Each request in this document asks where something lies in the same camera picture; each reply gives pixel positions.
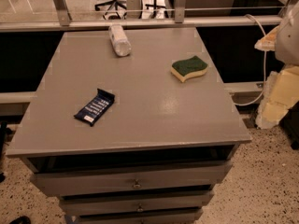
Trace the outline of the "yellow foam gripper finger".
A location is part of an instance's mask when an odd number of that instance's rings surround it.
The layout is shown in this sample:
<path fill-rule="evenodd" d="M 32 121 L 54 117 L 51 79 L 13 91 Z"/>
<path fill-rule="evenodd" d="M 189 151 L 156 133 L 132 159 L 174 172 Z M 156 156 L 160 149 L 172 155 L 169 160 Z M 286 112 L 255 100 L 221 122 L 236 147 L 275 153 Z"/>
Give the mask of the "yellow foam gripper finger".
<path fill-rule="evenodd" d="M 288 111 L 299 102 L 299 66 L 285 65 L 278 72 L 271 72 L 266 80 L 263 99 L 255 120 L 260 129 L 278 125 Z"/>
<path fill-rule="evenodd" d="M 259 39 L 254 45 L 254 48 L 261 51 L 274 51 L 276 46 L 277 34 L 278 27 L 275 27 L 262 39 Z"/>

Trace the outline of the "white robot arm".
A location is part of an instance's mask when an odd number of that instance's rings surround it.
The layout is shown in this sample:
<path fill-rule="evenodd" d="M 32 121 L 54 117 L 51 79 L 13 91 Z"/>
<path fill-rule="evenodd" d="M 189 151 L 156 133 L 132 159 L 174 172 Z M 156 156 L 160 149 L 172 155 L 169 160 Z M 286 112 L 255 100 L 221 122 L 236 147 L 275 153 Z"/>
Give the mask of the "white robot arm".
<path fill-rule="evenodd" d="M 271 129 L 299 102 L 299 2 L 254 48 L 274 51 L 284 63 L 279 73 L 271 72 L 267 78 L 255 120 L 260 129 Z"/>

